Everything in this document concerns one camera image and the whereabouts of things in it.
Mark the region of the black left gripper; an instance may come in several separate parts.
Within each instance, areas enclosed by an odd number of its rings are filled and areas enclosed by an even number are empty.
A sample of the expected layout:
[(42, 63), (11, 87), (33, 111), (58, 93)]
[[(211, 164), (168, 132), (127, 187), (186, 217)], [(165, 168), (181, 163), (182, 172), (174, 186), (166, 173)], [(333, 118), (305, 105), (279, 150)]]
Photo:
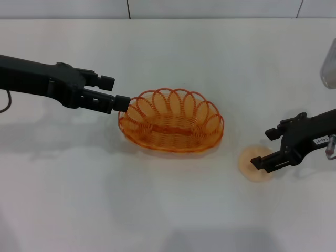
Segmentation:
[(86, 86), (112, 91), (115, 79), (65, 64), (42, 64), (1, 55), (1, 89), (49, 97), (67, 108), (80, 107)]

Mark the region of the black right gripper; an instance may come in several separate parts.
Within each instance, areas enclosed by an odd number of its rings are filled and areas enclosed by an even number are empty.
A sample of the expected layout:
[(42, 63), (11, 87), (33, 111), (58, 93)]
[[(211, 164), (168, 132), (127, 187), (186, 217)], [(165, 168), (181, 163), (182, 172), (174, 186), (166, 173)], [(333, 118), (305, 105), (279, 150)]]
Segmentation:
[(276, 128), (265, 131), (269, 140), (281, 139), (281, 151), (250, 161), (258, 170), (271, 173), (288, 165), (299, 165), (312, 151), (326, 148), (335, 139), (335, 110), (314, 117), (302, 112), (293, 118), (284, 119)]

